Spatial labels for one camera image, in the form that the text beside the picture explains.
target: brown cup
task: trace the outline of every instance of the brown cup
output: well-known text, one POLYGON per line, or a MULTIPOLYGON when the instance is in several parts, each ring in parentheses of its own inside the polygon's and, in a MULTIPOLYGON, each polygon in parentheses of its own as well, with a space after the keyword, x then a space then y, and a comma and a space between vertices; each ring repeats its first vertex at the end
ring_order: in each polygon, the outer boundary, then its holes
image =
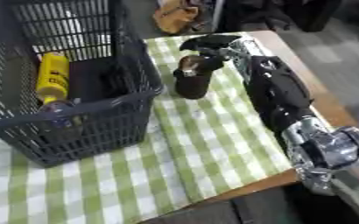
POLYGON ((195 76, 185 76, 181 71, 192 69, 194 64, 205 58, 198 55, 189 55, 179 61, 179 69, 174 72, 177 78, 175 91, 184 98, 197 100, 204 97, 208 91, 212 72, 198 73, 195 76))

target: black object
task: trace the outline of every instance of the black object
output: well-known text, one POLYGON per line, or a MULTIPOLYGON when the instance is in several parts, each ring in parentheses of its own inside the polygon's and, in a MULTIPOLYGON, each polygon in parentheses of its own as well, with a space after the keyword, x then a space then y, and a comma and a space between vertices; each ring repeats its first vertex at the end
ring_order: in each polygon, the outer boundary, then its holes
POLYGON ((339 8, 341 0, 285 0, 284 11, 304 32, 320 32, 339 8))
POLYGON ((244 84, 245 89, 268 129, 280 133, 302 117, 313 114, 307 88, 279 57, 252 56, 250 63, 251 79, 249 84, 244 84))
POLYGON ((197 100, 204 97, 208 91, 211 73, 186 77, 176 73, 175 90, 179 95, 189 100, 197 100))
POLYGON ((207 48, 210 50, 219 50, 228 47, 231 42, 239 39, 241 36, 236 35, 205 35, 198 38, 190 38, 179 47, 180 51, 190 50, 197 51, 200 48, 207 48))
POLYGON ((217 58, 205 58, 199 55, 188 55, 179 61, 179 68, 173 72, 175 90, 182 97, 189 100, 197 100, 208 91, 212 72, 223 67, 222 60, 217 58), (185 70, 191 71, 192 76, 187 76, 185 70))
POLYGON ((289 30, 291 19, 272 0, 263 0, 260 9, 244 5, 241 0, 225 1, 223 14, 219 23, 219 32, 239 32, 241 24, 263 21, 270 30, 275 30, 273 20, 284 23, 284 29, 289 30))
POLYGON ((0 0, 0 137, 6 143, 53 166, 143 140, 162 84, 127 14, 118 0, 0 0), (70 59, 69 94, 87 103, 38 113, 39 56, 52 51, 70 59), (112 76, 112 91, 102 91, 100 74, 112 76), (81 134, 63 135, 53 125, 60 119, 81 134))

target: bottle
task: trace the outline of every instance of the bottle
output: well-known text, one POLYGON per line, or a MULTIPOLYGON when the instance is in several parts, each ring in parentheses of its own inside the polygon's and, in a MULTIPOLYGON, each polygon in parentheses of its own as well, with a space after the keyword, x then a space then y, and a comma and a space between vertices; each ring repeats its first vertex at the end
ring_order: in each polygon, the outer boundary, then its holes
POLYGON ((69 87, 69 60, 61 52, 49 52, 42 58, 37 95, 44 105, 65 101, 69 87))
MULTIPOLYGON (((67 101, 69 86, 69 61, 60 52, 46 53, 39 68, 36 91, 43 102, 39 112, 59 113, 74 105, 67 101)), ((51 121, 51 126, 45 131, 55 130, 64 137, 76 138, 81 133, 81 119, 78 116, 64 117, 51 121)))

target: brown bag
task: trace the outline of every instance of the brown bag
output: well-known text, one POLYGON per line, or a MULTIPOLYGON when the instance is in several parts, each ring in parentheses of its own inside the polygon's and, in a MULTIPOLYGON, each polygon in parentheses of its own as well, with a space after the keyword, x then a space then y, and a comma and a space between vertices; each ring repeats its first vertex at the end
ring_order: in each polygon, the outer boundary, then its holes
POLYGON ((187 0, 171 0, 158 9, 153 18, 160 30, 178 33, 192 23, 199 14, 199 8, 191 6, 187 0))

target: wooden table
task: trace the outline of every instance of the wooden table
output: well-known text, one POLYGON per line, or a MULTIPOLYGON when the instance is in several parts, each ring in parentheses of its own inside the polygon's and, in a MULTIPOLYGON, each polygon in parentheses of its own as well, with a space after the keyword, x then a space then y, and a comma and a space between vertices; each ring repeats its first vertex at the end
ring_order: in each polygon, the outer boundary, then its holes
MULTIPOLYGON (((348 113, 348 111, 337 101, 327 88, 317 79, 316 76, 304 65, 299 57, 290 49, 290 47, 273 31, 254 31, 250 35, 263 43, 275 55, 279 56, 305 83, 311 96, 314 98, 313 106, 331 123, 332 126, 356 126, 357 122, 348 113)), ((296 182, 294 170, 286 171, 258 181, 256 183, 245 185, 234 190, 222 193, 210 199, 205 199, 199 203, 191 205, 198 206, 210 202, 233 199, 234 197, 262 191, 275 186, 284 186, 296 182)))

